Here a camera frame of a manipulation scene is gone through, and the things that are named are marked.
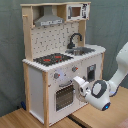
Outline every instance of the stovetop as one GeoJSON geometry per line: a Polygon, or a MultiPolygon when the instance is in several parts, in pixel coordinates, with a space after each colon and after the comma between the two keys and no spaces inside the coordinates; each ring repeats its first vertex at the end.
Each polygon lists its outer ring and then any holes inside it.
{"type": "Polygon", "coordinates": [[[33,61],[48,67],[50,65],[58,64],[63,61],[67,61],[69,59],[73,59],[73,57],[70,57],[61,53],[54,53],[51,55],[36,58],[33,61]]]}

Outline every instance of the wooden panel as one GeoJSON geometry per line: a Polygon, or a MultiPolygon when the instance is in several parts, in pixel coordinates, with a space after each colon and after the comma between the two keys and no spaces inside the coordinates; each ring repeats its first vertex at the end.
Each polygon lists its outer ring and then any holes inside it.
{"type": "Polygon", "coordinates": [[[101,64],[101,75],[100,75],[101,80],[102,80],[102,74],[103,74],[103,65],[104,65],[104,53],[102,53],[102,64],[101,64]]]}
{"type": "Polygon", "coordinates": [[[110,98],[111,106],[100,111],[90,104],[71,114],[75,120],[87,128],[116,128],[128,118],[128,89],[119,87],[117,95],[110,98]]]}
{"type": "Polygon", "coordinates": [[[65,21],[67,20],[66,5],[57,6],[57,16],[63,18],[65,21]]]}
{"type": "MultiPolygon", "coordinates": [[[[45,128],[37,119],[23,109],[0,118],[0,128],[45,128]]],[[[50,128],[81,128],[67,117],[50,128]]]]}
{"type": "Polygon", "coordinates": [[[33,16],[31,7],[22,8],[23,15],[23,31],[26,59],[33,61],[32,46],[31,46],[31,28],[33,26],[33,16]]]}
{"type": "Polygon", "coordinates": [[[40,3],[40,4],[21,4],[20,6],[42,6],[42,5],[66,5],[66,4],[87,4],[91,2],[65,2],[65,3],[40,3]]]}
{"type": "Polygon", "coordinates": [[[44,126],[49,128],[48,72],[43,72],[44,126]]]}
{"type": "Polygon", "coordinates": [[[85,46],[85,31],[86,31],[86,20],[81,20],[79,21],[79,33],[82,35],[82,41],[80,41],[80,37],[79,37],[78,46],[81,47],[85,46]]]}
{"type": "Polygon", "coordinates": [[[30,110],[30,90],[29,90],[29,76],[28,76],[28,65],[23,63],[24,66],[24,81],[25,81],[25,94],[26,94],[26,110],[30,110]]]}

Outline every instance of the countertop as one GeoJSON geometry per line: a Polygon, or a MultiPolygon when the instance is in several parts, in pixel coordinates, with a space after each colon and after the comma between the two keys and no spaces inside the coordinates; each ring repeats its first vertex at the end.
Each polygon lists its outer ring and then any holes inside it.
{"type": "Polygon", "coordinates": [[[87,59],[87,58],[90,58],[90,57],[93,57],[93,56],[96,56],[96,55],[99,55],[99,54],[105,52],[105,48],[103,48],[101,46],[86,44],[86,47],[87,48],[94,49],[95,51],[94,52],[90,52],[90,53],[85,54],[85,55],[82,55],[82,56],[74,56],[74,55],[65,53],[65,51],[62,51],[61,54],[64,54],[64,55],[67,55],[67,56],[71,56],[74,59],[70,59],[70,60],[67,60],[67,61],[62,62],[62,63],[51,65],[49,67],[43,66],[43,65],[41,65],[39,63],[36,63],[36,62],[29,61],[27,59],[24,59],[23,62],[26,63],[26,64],[28,64],[28,65],[31,65],[31,66],[39,69],[39,70],[41,70],[41,71],[48,72],[51,69],[55,69],[57,67],[61,67],[61,66],[67,65],[67,64],[71,64],[71,63],[74,63],[74,62],[76,62],[78,60],[87,59]]]}
{"type": "Polygon", "coordinates": [[[71,117],[87,128],[117,128],[128,118],[128,89],[119,87],[117,94],[111,97],[110,101],[111,106],[106,111],[97,110],[88,104],[72,113],[71,117]]]}
{"type": "MultiPolygon", "coordinates": [[[[23,109],[18,109],[0,118],[0,128],[45,128],[36,118],[23,109]]],[[[81,128],[68,117],[50,128],[81,128]]]]}

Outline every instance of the upper shelf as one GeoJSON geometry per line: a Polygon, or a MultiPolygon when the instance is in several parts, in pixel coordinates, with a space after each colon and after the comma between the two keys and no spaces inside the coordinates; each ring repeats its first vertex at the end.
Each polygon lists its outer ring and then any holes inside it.
{"type": "Polygon", "coordinates": [[[23,22],[30,28],[89,20],[91,2],[21,4],[23,22]]]}
{"type": "Polygon", "coordinates": [[[86,4],[91,2],[64,2],[64,3],[40,3],[40,4],[21,4],[20,6],[44,6],[44,5],[66,5],[66,4],[86,4]]]}

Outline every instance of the wooden play kitchen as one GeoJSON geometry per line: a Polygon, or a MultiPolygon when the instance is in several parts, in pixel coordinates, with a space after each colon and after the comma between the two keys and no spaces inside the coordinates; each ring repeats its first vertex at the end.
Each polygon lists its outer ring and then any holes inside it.
{"type": "Polygon", "coordinates": [[[85,106],[72,79],[102,78],[105,49],[85,45],[90,2],[22,4],[26,107],[46,128],[85,106]]]}

